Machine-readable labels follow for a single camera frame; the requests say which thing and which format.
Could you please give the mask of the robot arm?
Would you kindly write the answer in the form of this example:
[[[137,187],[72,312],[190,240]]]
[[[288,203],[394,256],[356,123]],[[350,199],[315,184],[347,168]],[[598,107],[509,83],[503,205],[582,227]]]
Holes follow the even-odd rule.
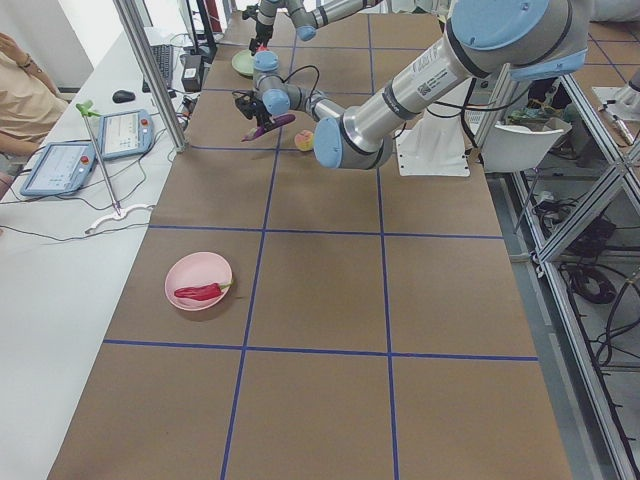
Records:
[[[265,50],[273,37],[277,13],[284,9],[291,20],[298,39],[309,41],[317,31],[329,24],[348,18],[363,10],[380,4],[374,0],[338,0],[329,1],[312,11],[308,11],[299,0],[262,0],[248,6],[242,12],[242,19],[255,21],[255,36],[250,40],[249,51],[255,55]]]
[[[442,37],[360,106],[343,108],[279,77],[279,59],[265,48],[278,9],[286,9],[297,37],[308,41],[318,29],[372,5],[331,1],[307,11],[300,1],[262,1],[257,7],[255,96],[272,116],[298,110],[316,121],[314,154],[326,168],[380,168],[391,155],[395,130],[468,78],[485,78],[503,65],[517,81],[579,70],[594,9],[591,1],[458,1]]]

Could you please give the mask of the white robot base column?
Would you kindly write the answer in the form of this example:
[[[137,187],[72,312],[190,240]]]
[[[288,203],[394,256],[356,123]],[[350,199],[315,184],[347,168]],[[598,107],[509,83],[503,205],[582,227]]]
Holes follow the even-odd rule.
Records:
[[[460,101],[453,107],[432,104],[416,125],[397,132],[396,154],[401,176],[468,177],[470,168]]]

